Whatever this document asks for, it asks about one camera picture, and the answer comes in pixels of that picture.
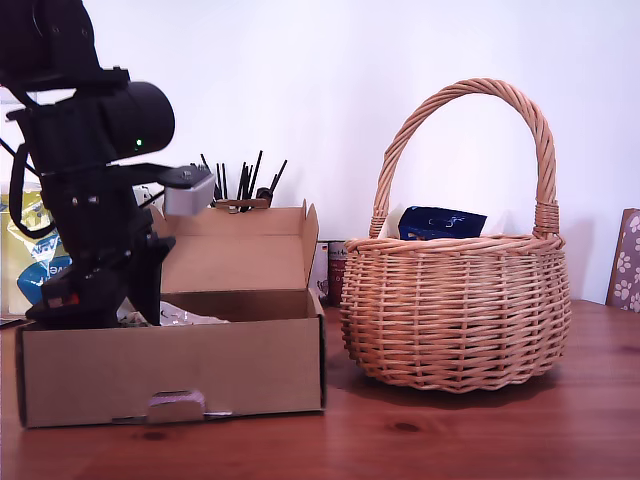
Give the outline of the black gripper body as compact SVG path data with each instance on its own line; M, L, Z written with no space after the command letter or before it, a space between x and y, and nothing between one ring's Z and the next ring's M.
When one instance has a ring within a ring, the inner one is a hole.
M45 206L72 259L55 281L87 281L114 271L128 281L153 278L147 235L151 215L133 187L153 181L151 167L84 167L42 175Z

